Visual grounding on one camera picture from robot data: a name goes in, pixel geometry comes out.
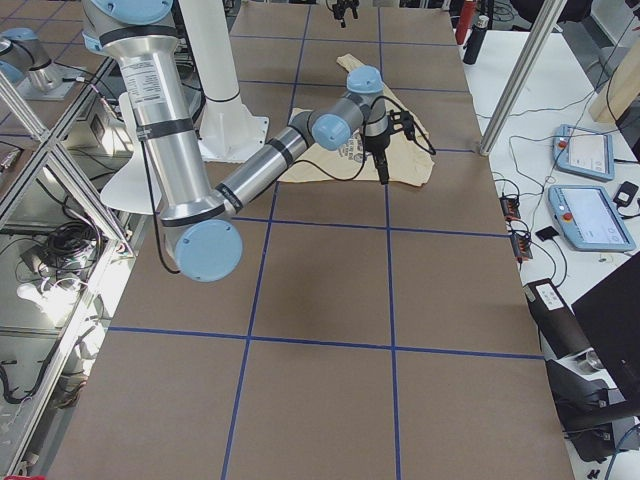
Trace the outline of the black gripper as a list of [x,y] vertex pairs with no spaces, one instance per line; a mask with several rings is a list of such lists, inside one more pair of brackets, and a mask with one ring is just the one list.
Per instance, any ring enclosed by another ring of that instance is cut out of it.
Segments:
[[358,14],[359,1],[358,0],[336,0],[331,5],[331,12],[336,21],[339,22],[341,26],[346,25],[345,15],[347,12],[352,14],[352,18],[357,20],[359,18]]
[[390,144],[388,133],[388,116],[385,100],[379,96],[371,105],[371,112],[364,127],[364,150],[374,161],[379,181],[382,185],[389,183],[386,149]]

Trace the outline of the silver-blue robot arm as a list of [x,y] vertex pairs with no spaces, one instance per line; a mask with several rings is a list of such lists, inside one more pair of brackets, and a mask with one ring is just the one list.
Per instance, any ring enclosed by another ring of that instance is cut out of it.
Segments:
[[170,1],[85,1],[86,46],[118,63],[132,103],[144,158],[165,198],[160,214],[166,248],[179,272],[217,281],[238,265],[243,242],[231,216],[268,189],[314,145],[335,151],[355,132],[381,184],[389,181],[385,151],[389,116],[377,68],[347,76],[346,91],[325,111],[304,111],[217,186],[211,186],[186,105],[174,50]]

